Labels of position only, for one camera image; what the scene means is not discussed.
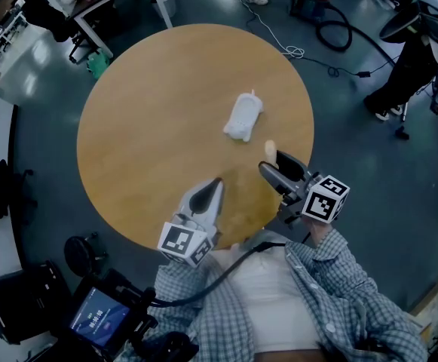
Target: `black pants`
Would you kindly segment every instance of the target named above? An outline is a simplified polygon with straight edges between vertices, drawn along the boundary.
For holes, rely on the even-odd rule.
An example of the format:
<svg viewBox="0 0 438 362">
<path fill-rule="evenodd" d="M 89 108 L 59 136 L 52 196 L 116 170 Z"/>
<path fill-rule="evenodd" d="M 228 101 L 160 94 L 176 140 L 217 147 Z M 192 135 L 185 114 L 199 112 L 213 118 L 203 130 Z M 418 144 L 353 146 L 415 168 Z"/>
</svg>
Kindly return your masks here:
<svg viewBox="0 0 438 362">
<path fill-rule="evenodd" d="M 386 84 L 364 99 L 371 112 L 383 112 L 403 105 L 438 71 L 431 46 L 423 45 L 419 36 L 405 43 L 403 52 Z"/>
</svg>

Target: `round wooden table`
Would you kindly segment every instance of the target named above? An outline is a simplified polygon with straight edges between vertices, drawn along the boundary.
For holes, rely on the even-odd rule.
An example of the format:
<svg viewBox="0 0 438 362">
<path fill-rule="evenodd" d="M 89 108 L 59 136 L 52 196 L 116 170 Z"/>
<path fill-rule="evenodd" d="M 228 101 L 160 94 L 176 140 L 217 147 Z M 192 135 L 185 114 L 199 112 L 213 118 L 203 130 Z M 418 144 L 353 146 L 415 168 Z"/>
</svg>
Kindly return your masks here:
<svg viewBox="0 0 438 362">
<path fill-rule="evenodd" d="M 264 112 L 248 143 L 232 140 L 222 129 L 252 89 Z M 308 164 L 313 139 L 308 92 L 276 48 L 240 29 L 194 24 L 140 41 L 105 71 L 81 116 L 78 167 L 103 219 L 152 249 L 183 194 L 223 178 L 227 247 L 277 212 L 280 198 L 257 167 L 265 141 Z"/>
</svg>

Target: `small beige object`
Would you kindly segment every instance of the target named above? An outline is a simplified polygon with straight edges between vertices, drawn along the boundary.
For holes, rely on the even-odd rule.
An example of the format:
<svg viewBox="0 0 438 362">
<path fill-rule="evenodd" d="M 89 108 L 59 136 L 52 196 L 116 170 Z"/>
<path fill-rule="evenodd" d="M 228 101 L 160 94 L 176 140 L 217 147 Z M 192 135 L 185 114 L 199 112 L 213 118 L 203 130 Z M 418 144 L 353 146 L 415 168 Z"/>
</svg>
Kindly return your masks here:
<svg viewBox="0 0 438 362">
<path fill-rule="evenodd" d="M 277 164 L 276 164 L 276 160 L 277 160 L 276 143 L 273 140 L 265 141 L 264 150 L 265 150 L 265 160 L 269 164 L 277 167 Z"/>
</svg>

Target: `monitor screen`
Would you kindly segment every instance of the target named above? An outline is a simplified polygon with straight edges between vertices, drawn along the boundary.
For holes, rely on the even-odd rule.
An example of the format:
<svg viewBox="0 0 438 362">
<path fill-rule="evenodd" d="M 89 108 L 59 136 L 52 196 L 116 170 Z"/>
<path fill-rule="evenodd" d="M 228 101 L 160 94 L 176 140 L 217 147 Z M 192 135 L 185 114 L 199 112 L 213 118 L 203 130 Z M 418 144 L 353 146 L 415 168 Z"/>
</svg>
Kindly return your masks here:
<svg viewBox="0 0 438 362">
<path fill-rule="evenodd" d="M 130 309 L 92 288 L 69 325 L 77 334 L 98 346 L 105 346 Z"/>
</svg>

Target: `green bag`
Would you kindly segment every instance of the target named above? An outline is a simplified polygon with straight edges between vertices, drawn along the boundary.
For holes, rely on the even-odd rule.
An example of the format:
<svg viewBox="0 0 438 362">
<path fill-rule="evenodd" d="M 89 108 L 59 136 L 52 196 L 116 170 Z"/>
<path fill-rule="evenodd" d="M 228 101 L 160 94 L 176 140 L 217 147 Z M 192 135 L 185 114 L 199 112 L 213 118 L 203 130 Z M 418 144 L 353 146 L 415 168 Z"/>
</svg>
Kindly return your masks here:
<svg viewBox="0 0 438 362">
<path fill-rule="evenodd" d="M 101 48 L 97 52 L 93 52 L 87 61 L 88 71 L 93 74 L 95 79 L 100 78 L 100 76 L 105 72 L 105 70 L 110 65 L 110 59 L 103 53 Z"/>
</svg>

